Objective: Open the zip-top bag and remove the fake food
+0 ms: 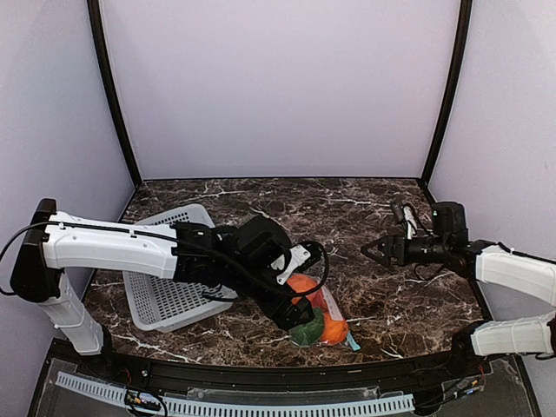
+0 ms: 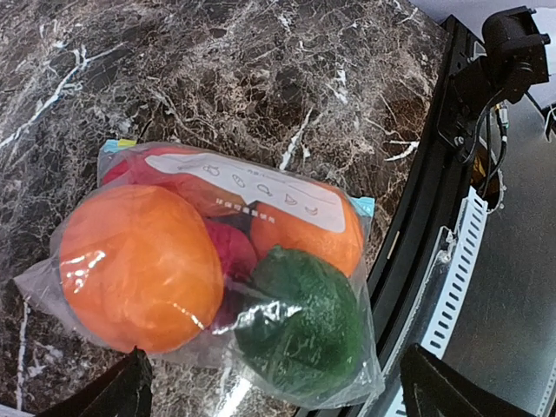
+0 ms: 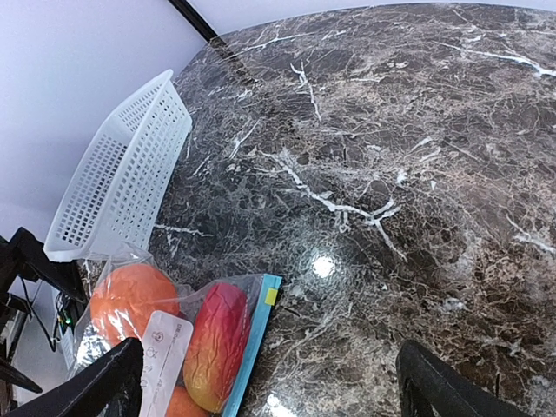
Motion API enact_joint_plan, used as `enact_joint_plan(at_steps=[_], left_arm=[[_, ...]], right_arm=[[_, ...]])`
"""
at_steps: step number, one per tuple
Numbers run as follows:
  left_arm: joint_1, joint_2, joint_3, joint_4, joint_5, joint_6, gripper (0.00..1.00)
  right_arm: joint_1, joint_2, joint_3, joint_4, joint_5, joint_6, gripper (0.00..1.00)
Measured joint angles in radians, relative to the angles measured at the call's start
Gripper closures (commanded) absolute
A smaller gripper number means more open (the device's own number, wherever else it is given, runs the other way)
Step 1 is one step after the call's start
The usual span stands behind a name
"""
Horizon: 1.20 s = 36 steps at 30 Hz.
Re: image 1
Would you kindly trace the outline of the green fake vegetable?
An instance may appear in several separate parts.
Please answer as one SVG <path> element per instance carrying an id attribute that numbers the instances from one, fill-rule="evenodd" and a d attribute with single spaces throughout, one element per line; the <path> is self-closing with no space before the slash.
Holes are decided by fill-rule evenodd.
<path id="1" fill-rule="evenodd" d="M 313 313 L 312 321 L 296 326 L 289 331 L 290 340 L 296 346 L 307 347 L 320 340 L 325 327 L 324 314 L 319 308 L 314 308 Z"/>

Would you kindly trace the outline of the clear zip top bag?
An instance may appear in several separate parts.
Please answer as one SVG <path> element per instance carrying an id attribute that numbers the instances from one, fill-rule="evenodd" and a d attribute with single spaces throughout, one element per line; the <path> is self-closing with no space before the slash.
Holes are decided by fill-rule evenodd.
<path id="1" fill-rule="evenodd" d="M 325 317 L 328 316 L 330 320 L 335 320 L 335 321 L 345 321 L 347 324 L 347 320 L 344 318 L 335 298 L 333 297 L 331 291 L 326 287 L 323 286 L 320 289 L 318 289 L 317 291 L 317 296 L 314 298 L 314 304 L 312 304 L 313 309 L 314 308 L 319 308 L 322 313 L 324 314 L 324 320 Z M 322 343 L 321 341 L 318 341 L 317 343 L 315 343 L 314 345 L 311 346 L 315 346 L 315 345 L 321 345 L 321 346 L 344 346 L 344 347 L 349 347 L 352 351 L 359 351 L 361 349 L 360 345 L 355 341 L 354 337 L 351 334 L 350 328 L 348 330 L 347 333 L 347 338 L 344 342 L 342 343 L 338 343 L 335 345 L 328 345 L 325 343 Z"/>

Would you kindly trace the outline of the orange fake fruit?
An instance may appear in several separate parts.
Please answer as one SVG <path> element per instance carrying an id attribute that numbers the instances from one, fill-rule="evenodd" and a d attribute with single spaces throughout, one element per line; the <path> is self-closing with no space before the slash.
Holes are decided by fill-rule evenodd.
<path id="1" fill-rule="evenodd" d="M 348 324 L 345 321 L 330 320 L 326 316 L 320 341 L 328 345 L 342 343 L 347 338 L 348 330 Z"/>
<path id="2" fill-rule="evenodd" d="M 317 281 L 312 277 L 303 274 L 293 274 L 286 282 L 296 293 L 302 293 L 313 289 L 317 285 Z M 311 293 L 309 295 L 304 295 L 307 300 L 314 304 L 314 298 L 317 296 L 317 292 Z M 291 301 L 293 304 L 297 304 L 301 300 L 301 297 L 295 297 Z"/>

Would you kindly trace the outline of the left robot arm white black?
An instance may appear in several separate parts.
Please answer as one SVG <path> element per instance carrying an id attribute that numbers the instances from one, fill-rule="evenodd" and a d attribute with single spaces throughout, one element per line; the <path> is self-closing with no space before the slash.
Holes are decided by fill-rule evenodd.
<path id="1" fill-rule="evenodd" d="M 121 272 L 133 322 L 144 331 L 186 327 L 226 310 L 238 295 L 284 330 L 314 318 L 309 291 L 291 288 L 288 278 L 319 261 L 321 249 L 292 243 L 263 216 L 216 226 L 203 206 L 191 204 L 126 225 L 76 217 L 44 199 L 16 239 L 11 293 L 38 305 L 104 379 L 122 372 L 122 358 L 76 295 L 67 268 Z"/>

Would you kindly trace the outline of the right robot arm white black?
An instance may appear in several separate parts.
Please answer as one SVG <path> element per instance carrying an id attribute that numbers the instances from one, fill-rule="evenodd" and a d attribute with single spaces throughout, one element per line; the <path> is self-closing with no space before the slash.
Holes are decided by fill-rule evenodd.
<path id="1" fill-rule="evenodd" d="M 493 284 L 544 303 L 555 304 L 555 263 L 529 255 L 501 242 L 471 241 L 468 237 L 465 208 L 458 202 L 432 205 L 432 228 L 418 234 L 418 221 L 408 219 L 409 205 L 392 207 L 396 219 L 405 225 L 404 235 L 385 235 L 361 247 L 367 258 L 388 268 L 392 264 L 438 264 L 458 276 Z M 451 351 L 443 368 L 461 377 L 473 367 L 477 357 L 498 354 L 536 354 L 555 356 L 555 314 L 508 321 L 477 321 L 452 337 Z"/>

